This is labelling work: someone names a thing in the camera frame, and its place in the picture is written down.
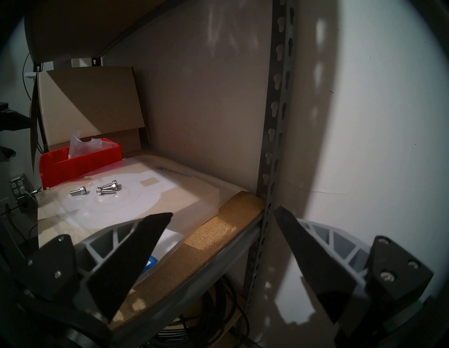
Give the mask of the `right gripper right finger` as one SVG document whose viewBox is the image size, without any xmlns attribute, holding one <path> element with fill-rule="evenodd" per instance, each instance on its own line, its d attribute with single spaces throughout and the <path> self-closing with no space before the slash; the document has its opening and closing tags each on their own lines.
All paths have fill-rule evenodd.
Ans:
<svg viewBox="0 0 449 348">
<path fill-rule="evenodd" d="M 371 245 L 338 228 L 274 210 L 295 260 L 327 316 L 343 337 L 369 337 L 414 304 L 433 272 L 385 235 Z"/>
</svg>

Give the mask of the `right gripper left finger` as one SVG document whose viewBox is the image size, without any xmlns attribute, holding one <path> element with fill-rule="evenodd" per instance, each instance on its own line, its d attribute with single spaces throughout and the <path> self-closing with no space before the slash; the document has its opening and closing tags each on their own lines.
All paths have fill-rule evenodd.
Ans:
<svg viewBox="0 0 449 348">
<path fill-rule="evenodd" d="M 110 225 L 73 244 L 59 234 L 21 263 L 29 308 L 59 322 L 110 323 L 173 213 Z"/>
</svg>

